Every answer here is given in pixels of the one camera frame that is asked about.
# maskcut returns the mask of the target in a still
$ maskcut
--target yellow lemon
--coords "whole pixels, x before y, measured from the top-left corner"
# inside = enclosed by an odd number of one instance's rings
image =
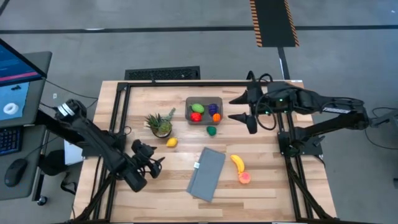
[[[174,147],[177,145],[177,138],[170,138],[167,143],[166,146],[167,147]]]

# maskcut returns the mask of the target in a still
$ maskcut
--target keyboard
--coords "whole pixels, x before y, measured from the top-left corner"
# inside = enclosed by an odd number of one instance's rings
[[[125,80],[199,80],[199,66],[126,70]]]
[[[22,127],[0,129],[0,156],[21,151]]]

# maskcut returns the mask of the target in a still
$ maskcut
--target wooden table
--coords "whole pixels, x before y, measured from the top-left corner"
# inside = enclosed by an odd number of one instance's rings
[[[117,83],[106,81],[101,87],[94,122],[103,130],[109,128]],[[302,82],[293,84],[303,87]],[[244,90],[245,87],[240,86],[134,87],[126,118],[126,125],[132,128],[132,133],[127,137],[126,152],[132,155],[132,141],[140,139],[146,144],[157,146],[152,158],[165,157],[165,160],[159,177],[151,179],[150,175],[146,176],[148,184],[138,193],[133,192],[124,181],[117,182],[111,222],[294,221],[285,162],[276,138],[278,128],[267,131],[259,127],[257,134],[249,134],[244,124],[227,117],[228,114],[248,113],[247,105],[228,104]],[[185,121],[185,99],[189,96],[219,96],[223,99],[224,117],[217,126],[215,137],[207,135],[206,126],[190,126]],[[118,121],[123,98],[124,95],[119,105]],[[178,145],[167,148],[166,140],[156,138],[145,127],[144,117],[149,113],[168,114],[173,107],[177,110],[172,119],[172,137],[178,138]],[[293,118],[295,126],[313,124],[312,117],[308,115],[293,114]],[[265,116],[262,122],[271,126],[273,121],[271,117]],[[186,192],[193,164],[205,146],[226,154],[211,203]],[[243,158],[245,171],[252,177],[250,184],[242,185],[238,182],[236,166],[229,158],[232,154]],[[309,191],[327,213],[335,216],[323,164],[313,156],[302,156],[302,160]],[[77,215],[90,201],[96,162],[97,158],[84,161],[74,203]],[[302,215],[305,217],[302,194],[299,190],[297,192]],[[100,217],[104,217],[106,196],[107,194],[103,199]]]

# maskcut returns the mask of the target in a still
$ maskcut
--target monitor screen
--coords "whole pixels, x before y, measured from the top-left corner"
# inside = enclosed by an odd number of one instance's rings
[[[0,41],[0,86],[41,79],[44,74],[25,57]]]

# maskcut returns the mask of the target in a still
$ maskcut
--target gray floor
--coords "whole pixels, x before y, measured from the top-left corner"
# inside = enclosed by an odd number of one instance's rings
[[[398,24],[395,0],[289,1],[296,26]],[[87,29],[251,25],[243,0],[11,0],[0,29]],[[199,65],[202,79],[241,79],[248,70],[282,78],[275,48],[258,48],[247,32],[0,35],[20,52],[50,50],[49,80],[97,96],[103,80],[123,79],[128,68]],[[285,49],[290,76],[322,95],[362,99],[370,111],[398,107],[398,30],[298,31],[299,48]],[[75,96],[46,85],[42,101],[57,105]],[[89,99],[81,99],[86,105]],[[314,116],[316,122],[331,115]],[[369,129],[385,146],[398,146],[388,124]],[[62,142],[56,142],[57,148]],[[396,223],[398,151],[372,146],[362,131],[327,134],[322,144],[338,216],[359,222]],[[79,166],[71,167],[74,179]],[[68,219],[73,196],[59,189],[62,176],[46,177],[38,207],[29,198],[0,202],[0,223],[53,223]]]

